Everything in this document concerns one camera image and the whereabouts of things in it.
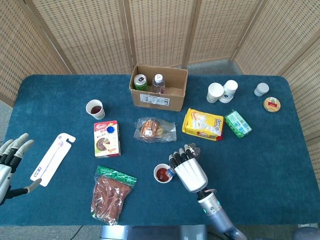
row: green package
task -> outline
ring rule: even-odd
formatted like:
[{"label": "green package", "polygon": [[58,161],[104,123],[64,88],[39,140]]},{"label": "green package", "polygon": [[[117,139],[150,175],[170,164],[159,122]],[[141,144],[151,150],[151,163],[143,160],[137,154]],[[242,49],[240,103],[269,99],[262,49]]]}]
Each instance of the green package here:
[{"label": "green package", "polygon": [[238,137],[243,138],[252,131],[252,128],[244,120],[244,118],[235,110],[224,117],[226,124],[231,128],[232,132]]}]

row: blue tablecloth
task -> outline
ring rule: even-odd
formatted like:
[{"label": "blue tablecloth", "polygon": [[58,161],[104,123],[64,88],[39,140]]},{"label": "blue tablecloth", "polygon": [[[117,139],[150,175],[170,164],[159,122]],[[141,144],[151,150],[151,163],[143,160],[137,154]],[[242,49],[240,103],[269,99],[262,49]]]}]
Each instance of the blue tablecloth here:
[{"label": "blue tablecloth", "polygon": [[[238,82],[230,103],[208,103],[208,85]],[[12,189],[31,183],[29,177],[58,134],[76,141],[47,187],[8,199],[0,206],[0,225],[98,225],[90,205],[97,166],[106,166],[137,177],[125,199],[120,225],[209,224],[197,203],[175,177],[158,183],[154,167],[168,163],[168,155],[185,143],[201,148],[199,163],[208,177],[208,187],[235,224],[305,224],[320,222],[320,192],[287,81],[279,76],[190,75],[181,112],[134,107],[128,88],[129,75],[32,75],[21,85],[6,139],[29,133],[34,146],[19,165]],[[258,83],[270,91],[254,95]],[[277,113],[263,107],[266,97],[281,101]],[[94,123],[85,110],[91,99],[103,102],[104,121],[119,123],[121,156],[94,157]],[[252,132],[237,138],[228,126],[223,140],[215,142],[182,133],[188,108],[217,115],[237,110]],[[158,117],[175,122],[177,141],[144,143],[133,138],[134,122]]]}]

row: floor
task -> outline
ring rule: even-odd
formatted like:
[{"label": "floor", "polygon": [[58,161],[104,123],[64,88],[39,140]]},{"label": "floor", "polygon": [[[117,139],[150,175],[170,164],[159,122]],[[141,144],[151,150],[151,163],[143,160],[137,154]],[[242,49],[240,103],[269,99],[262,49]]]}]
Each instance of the floor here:
[{"label": "floor", "polygon": [[[190,64],[189,74],[242,74],[237,64],[228,60]],[[2,145],[11,116],[11,107],[0,102],[0,145]],[[0,227],[0,240],[69,240],[81,226],[11,226]],[[269,238],[272,240],[292,240],[297,225],[254,225],[238,226],[248,239]],[[208,240],[226,239],[223,235],[215,236],[214,229],[209,227]],[[74,240],[98,240],[99,226],[83,226]]]}]

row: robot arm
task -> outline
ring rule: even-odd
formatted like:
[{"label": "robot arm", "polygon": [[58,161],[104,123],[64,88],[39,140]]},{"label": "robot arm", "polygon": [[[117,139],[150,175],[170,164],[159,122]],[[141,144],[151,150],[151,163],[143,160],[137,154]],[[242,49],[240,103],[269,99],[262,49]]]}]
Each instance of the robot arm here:
[{"label": "robot arm", "polygon": [[28,136],[24,133],[14,141],[8,140],[0,148],[0,205],[4,204],[6,199],[32,192],[41,182],[41,179],[38,179],[29,186],[11,190],[10,184],[17,167],[26,151],[34,143],[33,140],[25,142]]},{"label": "robot arm", "polygon": [[168,171],[175,172],[189,192],[197,193],[198,203],[217,232],[227,234],[233,240],[247,240],[246,236],[234,226],[223,210],[215,196],[215,190],[206,188],[208,184],[207,175],[199,165],[193,152],[188,145],[185,145],[184,151],[180,148],[179,153],[174,152],[173,155],[170,155],[171,169]]}]

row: soda can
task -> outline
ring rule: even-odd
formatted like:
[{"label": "soda can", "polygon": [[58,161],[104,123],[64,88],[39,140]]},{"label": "soda can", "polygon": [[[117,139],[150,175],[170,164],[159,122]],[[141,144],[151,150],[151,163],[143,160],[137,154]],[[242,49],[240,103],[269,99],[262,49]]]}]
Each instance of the soda can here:
[{"label": "soda can", "polygon": [[138,74],[134,77],[134,86],[135,89],[139,91],[148,91],[147,78],[143,74]]}]

